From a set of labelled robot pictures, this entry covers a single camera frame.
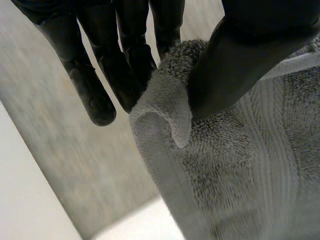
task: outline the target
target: terry cloth towel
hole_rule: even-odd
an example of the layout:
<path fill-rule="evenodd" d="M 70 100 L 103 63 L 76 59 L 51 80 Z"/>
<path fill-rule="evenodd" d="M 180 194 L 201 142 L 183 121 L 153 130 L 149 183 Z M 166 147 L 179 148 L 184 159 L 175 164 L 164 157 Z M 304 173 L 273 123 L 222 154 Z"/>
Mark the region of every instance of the terry cloth towel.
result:
<path fill-rule="evenodd" d="M 188 73 L 206 44 L 172 48 L 130 115 L 185 239 L 320 239 L 319 39 L 231 108 L 192 121 Z"/>

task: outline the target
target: white surface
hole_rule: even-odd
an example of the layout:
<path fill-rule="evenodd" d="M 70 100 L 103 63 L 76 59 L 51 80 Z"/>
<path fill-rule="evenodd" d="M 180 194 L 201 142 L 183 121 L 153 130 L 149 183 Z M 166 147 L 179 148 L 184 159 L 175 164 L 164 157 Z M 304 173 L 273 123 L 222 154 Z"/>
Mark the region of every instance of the white surface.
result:
<path fill-rule="evenodd" d="M 184 240 L 162 199 L 158 199 L 93 240 Z"/>
<path fill-rule="evenodd" d="M 0 103 L 0 240 L 80 240 Z"/>

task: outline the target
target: black glove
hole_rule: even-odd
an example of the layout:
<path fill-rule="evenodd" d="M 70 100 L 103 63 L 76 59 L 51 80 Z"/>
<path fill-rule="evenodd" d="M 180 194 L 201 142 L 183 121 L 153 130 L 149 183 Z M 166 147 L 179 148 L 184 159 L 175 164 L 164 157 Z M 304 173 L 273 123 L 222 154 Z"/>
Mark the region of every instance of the black glove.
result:
<path fill-rule="evenodd" d="M 320 0 L 222 0 L 225 17 L 190 73 L 193 119 L 233 105 L 320 31 Z"/>
<path fill-rule="evenodd" d="M 90 117 L 112 123 L 116 110 L 83 46 L 77 19 L 123 109 L 129 113 L 156 69 L 146 44 L 149 3 L 160 58 L 180 41 L 185 0 L 12 0 L 50 42 Z M 118 44 L 119 26 L 121 52 Z"/>

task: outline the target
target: black rubber glove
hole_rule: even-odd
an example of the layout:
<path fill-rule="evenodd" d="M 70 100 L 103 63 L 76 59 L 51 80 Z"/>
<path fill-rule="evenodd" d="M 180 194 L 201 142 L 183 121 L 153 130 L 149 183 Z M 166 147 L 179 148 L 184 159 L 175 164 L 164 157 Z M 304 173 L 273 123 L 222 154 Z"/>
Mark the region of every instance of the black rubber glove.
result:
<path fill-rule="evenodd" d="M 193 119 L 241 98 L 320 30 L 320 0 L 222 0 L 225 17 L 190 73 Z"/>
<path fill-rule="evenodd" d="M 12 0 L 46 37 L 69 74 L 92 122 L 112 123 L 116 110 L 83 46 L 77 19 L 123 109 L 129 113 L 156 69 L 146 43 L 148 0 Z M 150 0 L 162 58 L 180 41 L 185 0 Z M 117 22 L 123 52 L 118 44 Z"/>

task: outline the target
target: towel fold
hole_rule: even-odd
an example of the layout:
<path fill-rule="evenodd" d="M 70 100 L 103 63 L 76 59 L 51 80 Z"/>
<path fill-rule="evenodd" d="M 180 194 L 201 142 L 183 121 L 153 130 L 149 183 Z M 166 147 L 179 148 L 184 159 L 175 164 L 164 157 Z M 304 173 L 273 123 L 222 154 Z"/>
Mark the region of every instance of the towel fold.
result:
<path fill-rule="evenodd" d="M 153 73 L 130 124 L 186 240 L 319 238 L 319 42 L 201 121 L 186 87 L 207 42 L 177 44 Z"/>

